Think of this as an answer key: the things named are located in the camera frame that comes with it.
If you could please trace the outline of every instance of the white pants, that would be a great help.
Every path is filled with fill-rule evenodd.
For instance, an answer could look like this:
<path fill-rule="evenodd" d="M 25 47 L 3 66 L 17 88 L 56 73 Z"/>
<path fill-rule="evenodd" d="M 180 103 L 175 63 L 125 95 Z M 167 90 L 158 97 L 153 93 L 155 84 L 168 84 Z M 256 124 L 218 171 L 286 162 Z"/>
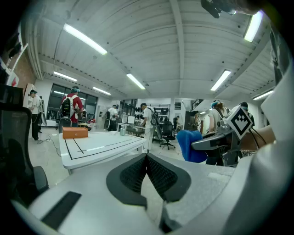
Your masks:
<path fill-rule="evenodd" d="M 152 138 L 153 138 L 153 132 L 154 128 L 146 128 L 145 129 L 145 134 L 144 134 L 144 139 L 146 139 L 146 142 L 144 143 L 144 149 L 151 150 L 151 144 L 152 144 Z"/>

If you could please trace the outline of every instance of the bottle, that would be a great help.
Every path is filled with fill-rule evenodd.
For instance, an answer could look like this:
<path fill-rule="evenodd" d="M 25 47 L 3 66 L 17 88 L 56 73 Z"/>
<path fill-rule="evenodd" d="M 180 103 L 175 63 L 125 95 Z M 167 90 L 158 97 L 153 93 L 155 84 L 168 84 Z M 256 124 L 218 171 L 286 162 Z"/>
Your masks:
<path fill-rule="evenodd" d="M 125 126 L 122 125 L 120 128 L 120 135 L 125 135 Z"/>

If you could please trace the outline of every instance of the floor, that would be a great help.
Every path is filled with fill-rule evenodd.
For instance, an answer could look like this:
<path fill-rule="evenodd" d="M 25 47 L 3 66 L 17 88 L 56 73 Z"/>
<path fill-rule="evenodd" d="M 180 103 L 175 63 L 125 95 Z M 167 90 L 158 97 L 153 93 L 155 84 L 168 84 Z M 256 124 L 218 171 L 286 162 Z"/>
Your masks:
<path fill-rule="evenodd" d="M 91 130 L 91 132 L 101 132 L 104 130 Z M 39 133 L 39 140 L 35 141 L 31 137 L 28 140 L 28 151 L 33 166 L 41 166 L 47 176 L 49 187 L 52 188 L 69 176 L 68 171 L 63 167 L 59 150 L 58 130 L 54 128 L 42 128 L 42 133 Z M 181 149 L 178 146 L 177 140 L 172 140 L 168 150 L 167 146 L 159 147 L 158 141 L 154 141 L 151 146 L 152 154 L 160 154 L 166 157 L 171 157 L 179 160 L 184 160 Z"/>

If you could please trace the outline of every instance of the orange cardboard box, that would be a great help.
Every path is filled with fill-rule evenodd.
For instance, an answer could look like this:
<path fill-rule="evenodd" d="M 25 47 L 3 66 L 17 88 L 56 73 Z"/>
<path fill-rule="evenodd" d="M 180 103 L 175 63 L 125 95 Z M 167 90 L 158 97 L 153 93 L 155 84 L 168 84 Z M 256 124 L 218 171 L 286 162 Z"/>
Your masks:
<path fill-rule="evenodd" d="M 88 137 L 86 127 L 62 127 L 62 137 L 64 139 Z"/>

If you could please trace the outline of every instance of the ceiling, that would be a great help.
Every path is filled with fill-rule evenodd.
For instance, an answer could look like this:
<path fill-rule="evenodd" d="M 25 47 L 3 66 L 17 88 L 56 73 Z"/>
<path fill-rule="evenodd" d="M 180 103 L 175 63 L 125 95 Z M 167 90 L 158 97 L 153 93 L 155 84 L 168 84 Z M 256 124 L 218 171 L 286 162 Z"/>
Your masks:
<path fill-rule="evenodd" d="M 269 22 L 252 43 L 244 40 L 250 16 L 213 18 L 199 0 L 47 0 L 24 24 L 38 78 L 60 82 L 53 71 L 76 78 L 89 93 L 95 86 L 111 99 L 180 97 L 230 100 L 273 86 Z M 63 31 L 67 23 L 104 49 L 97 51 Z M 217 91 L 211 87 L 228 69 Z M 126 74 L 131 72 L 141 90 Z M 74 82 L 63 78 L 63 83 Z"/>

